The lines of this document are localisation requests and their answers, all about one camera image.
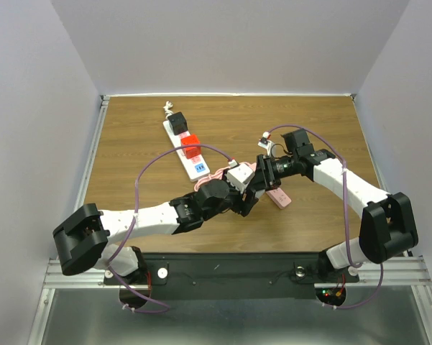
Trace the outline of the pink power strip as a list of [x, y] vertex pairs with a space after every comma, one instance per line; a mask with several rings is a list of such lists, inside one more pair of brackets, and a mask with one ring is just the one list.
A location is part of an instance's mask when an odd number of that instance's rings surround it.
[[281, 210], [285, 209], [292, 203], [291, 198], [281, 188], [269, 190], [266, 194]]

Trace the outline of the red cube socket plug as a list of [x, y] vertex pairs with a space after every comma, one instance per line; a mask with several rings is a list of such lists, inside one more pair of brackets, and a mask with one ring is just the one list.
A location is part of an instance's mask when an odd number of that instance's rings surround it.
[[201, 155], [201, 148], [198, 146], [200, 141], [196, 134], [191, 134], [181, 138], [180, 143], [184, 146], [183, 152], [186, 159], [191, 160]]

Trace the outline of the black cube socket plug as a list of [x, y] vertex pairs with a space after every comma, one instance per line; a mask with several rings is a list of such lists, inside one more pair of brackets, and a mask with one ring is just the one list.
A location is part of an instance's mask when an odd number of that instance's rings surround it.
[[187, 121], [182, 112], [169, 115], [167, 120], [170, 124], [173, 134], [176, 136], [188, 130]]

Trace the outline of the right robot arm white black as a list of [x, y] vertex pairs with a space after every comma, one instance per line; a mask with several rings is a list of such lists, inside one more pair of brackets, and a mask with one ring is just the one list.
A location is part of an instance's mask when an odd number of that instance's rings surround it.
[[345, 240], [318, 255], [316, 272], [333, 280], [342, 269], [365, 262], [382, 264], [418, 244], [418, 232], [409, 197], [379, 189], [348, 170], [346, 160], [333, 147], [316, 150], [308, 136], [311, 131], [294, 126], [282, 136], [287, 148], [284, 156], [270, 153], [270, 132], [259, 145], [268, 153], [258, 155], [252, 179], [244, 191], [248, 209], [261, 193], [276, 189], [283, 178], [301, 175], [333, 192], [343, 202], [344, 217], [353, 210], [361, 220], [359, 236], [351, 238], [349, 222], [344, 223]]

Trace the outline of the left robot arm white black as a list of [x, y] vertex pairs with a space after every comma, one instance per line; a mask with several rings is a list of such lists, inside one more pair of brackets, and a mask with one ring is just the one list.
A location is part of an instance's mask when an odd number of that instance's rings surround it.
[[140, 282], [146, 267], [137, 250], [126, 247], [127, 240], [187, 233], [228, 210], [247, 216], [257, 201], [252, 190], [241, 193], [225, 180], [211, 180], [197, 191], [138, 211], [101, 211], [94, 203], [85, 204], [52, 233], [62, 274], [96, 268]]

